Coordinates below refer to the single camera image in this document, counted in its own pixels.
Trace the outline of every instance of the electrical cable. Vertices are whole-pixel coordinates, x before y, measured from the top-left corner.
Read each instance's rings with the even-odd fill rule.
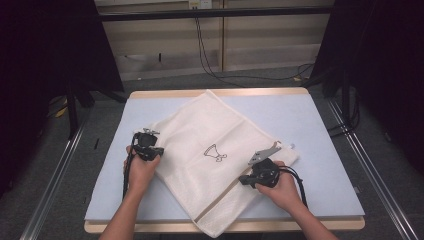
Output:
[[[134,149],[135,139],[138,138],[138,136],[139,136],[139,133],[134,134],[133,139],[131,141],[130,151],[128,152],[127,164],[125,165],[125,169],[124,169],[124,187],[123,187],[123,191],[122,191],[122,198],[125,197],[125,194],[127,193],[127,190],[128,190],[128,182],[129,182],[129,176],[130,176],[131,162],[134,158],[132,151]]]
[[[201,30],[201,28],[200,28],[200,21],[199,21],[199,19],[198,19],[198,18],[195,18],[195,21],[196,21],[196,28],[197,28],[197,38],[198,38],[198,44],[199,44],[200,62],[201,62],[201,64],[202,64],[202,68],[203,68],[203,70],[204,70],[204,71],[205,71],[205,72],[206,72],[209,76],[214,77],[214,78],[216,78],[217,80],[219,80],[219,81],[221,81],[221,82],[224,82],[224,83],[227,83],[227,84],[232,84],[232,85],[235,85],[235,86],[243,87],[243,88],[244,88],[245,86],[242,86],[242,85],[239,85],[239,84],[236,84],[236,83],[227,82],[227,81],[224,81],[224,80],[222,80],[222,79],[223,79],[223,78],[224,78],[224,79],[225,79],[225,78],[251,78],[251,79],[262,79],[262,80],[272,80],[272,81],[289,80],[289,79],[293,79],[293,78],[298,77],[298,76],[300,76],[300,77],[302,78],[301,74],[302,74],[302,73],[304,73],[304,72],[306,72],[306,71],[307,71],[309,68],[311,68],[312,66],[314,66],[314,63],[302,64],[302,65],[298,66],[298,68],[297,68],[297,74],[292,75],[292,76],[288,76],[288,77],[284,77],[284,78],[269,78],[269,77],[245,76],[245,75],[227,75],[227,76],[217,76],[217,75],[216,75],[216,74],[212,71],[212,69],[211,69],[211,67],[210,67],[210,65],[209,65],[208,58],[207,58],[207,56],[206,56],[205,46],[204,46],[203,38],[202,38],[202,30]],[[205,57],[205,60],[206,60],[206,63],[207,63],[207,66],[208,66],[209,72],[206,70],[206,67],[204,66],[204,63],[203,63],[202,50],[203,50],[203,55],[204,55],[204,57]],[[308,66],[308,67],[306,67],[304,70],[300,71],[300,68],[301,68],[301,67],[303,67],[303,66]]]
[[[297,172],[293,168],[288,166],[279,166],[279,170],[280,172],[290,173],[296,179],[297,185],[299,186],[302,202],[306,207],[308,207],[308,203],[306,201],[305,189],[303,188],[303,183],[302,183],[303,180],[299,177]]]
[[[199,19],[198,18],[195,18],[195,21],[196,21],[196,28],[197,28],[197,40],[198,40],[198,44],[199,44],[199,57],[200,57],[200,63],[202,64],[203,70],[209,76],[214,77],[215,79],[217,79],[220,82],[231,84],[231,85],[234,85],[234,86],[237,86],[237,87],[241,87],[241,88],[245,88],[245,86],[242,86],[242,85],[239,85],[239,84],[236,84],[236,83],[231,83],[231,82],[227,82],[227,81],[222,80],[220,77],[216,76],[215,73],[212,71],[212,69],[210,67],[210,64],[209,64],[208,57],[206,56],[205,45],[203,44],[202,30],[200,29]],[[205,65],[203,64],[202,49],[203,49],[203,55],[205,57],[205,60],[206,60],[206,63],[207,63],[207,66],[208,66],[210,72],[208,72],[206,70]]]

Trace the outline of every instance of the power cord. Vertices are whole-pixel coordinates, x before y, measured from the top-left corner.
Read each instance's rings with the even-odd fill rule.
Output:
[[[312,66],[314,66],[314,63],[302,64],[302,65],[298,66],[298,68],[297,68],[297,74],[296,74],[296,75],[292,75],[292,76],[288,76],[288,77],[284,77],[284,78],[268,78],[268,77],[245,76],[245,75],[227,75],[227,76],[217,76],[217,75],[216,75],[216,74],[212,71],[212,69],[211,69],[211,67],[210,67],[210,65],[209,65],[208,58],[207,58],[207,56],[206,56],[205,46],[204,46],[203,38],[202,38],[202,30],[201,30],[201,28],[200,28],[200,21],[199,21],[199,19],[198,19],[198,18],[195,18],[195,21],[196,21],[196,28],[197,28],[197,39],[198,39],[198,44],[199,44],[200,62],[201,62],[201,64],[202,64],[202,68],[203,68],[203,70],[204,70],[204,71],[205,71],[205,72],[206,72],[209,76],[214,77],[214,78],[216,78],[217,80],[219,80],[219,81],[221,81],[221,82],[223,82],[223,83],[227,83],[227,84],[231,84],[231,85],[235,85],[235,86],[238,86],[238,87],[243,87],[243,88],[245,88],[245,86],[242,86],[242,85],[239,85],[239,84],[236,84],[236,83],[232,83],[232,82],[227,82],[227,81],[224,81],[224,80],[222,80],[222,79],[225,79],[225,78],[251,78],[251,79],[263,79],[263,80],[272,80],[272,81],[289,80],[289,79],[293,79],[293,78],[295,78],[295,77],[301,77],[301,79],[303,79],[303,77],[302,77],[302,73],[306,72],[308,69],[310,69]],[[204,57],[205,57],[206,64],[207,64],[207,67],[208,67],[208,69],[209,69],[209,72],[206,70],[206,67],[205,67],[205,65],[204,65],[204,63],[203,63],[202,52],[203,52],[203,55],[204,55]]]

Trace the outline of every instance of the hand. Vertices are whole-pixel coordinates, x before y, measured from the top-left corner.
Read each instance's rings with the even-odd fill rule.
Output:
[[[278,166],[285,166],[282,161],[274,161]],[[292,209],[303,205],[302,200],[297,193],[293,176],[289,173],[280,172],[280,178],[274,188],[269,188],[260,184],[255,184],[256,189],[262,194],[267,195],[280,208],[291,212]]]
[[[129,153],[130,148],[130,146],[127,146],[127,153]],[[155,174],[156,166],[160,162],[160,156],[157,155],[153,161],[144,161],[134,150],[132,154],[134,158],[131,161],[128,191],[143,193]]]

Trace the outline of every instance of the printed logo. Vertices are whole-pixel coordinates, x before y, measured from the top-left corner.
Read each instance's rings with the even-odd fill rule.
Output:
[[[227,157],[227,154],[219,154],[216,144],[212,144],[212,146],[206,149],[204,155],[215,158],[217,162],[222,162],[222,159]]]

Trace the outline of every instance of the fabric bag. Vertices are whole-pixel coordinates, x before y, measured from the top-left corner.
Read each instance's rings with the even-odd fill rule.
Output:
[[[165,153],[160,179],[194,224],[216,238],[260,193],[238,183],[255,151],[275,139],[207,90],[168,118],[148,126],[160,132],[156,147]],[[298,154],[282,144],[270,157],[290,166]]]

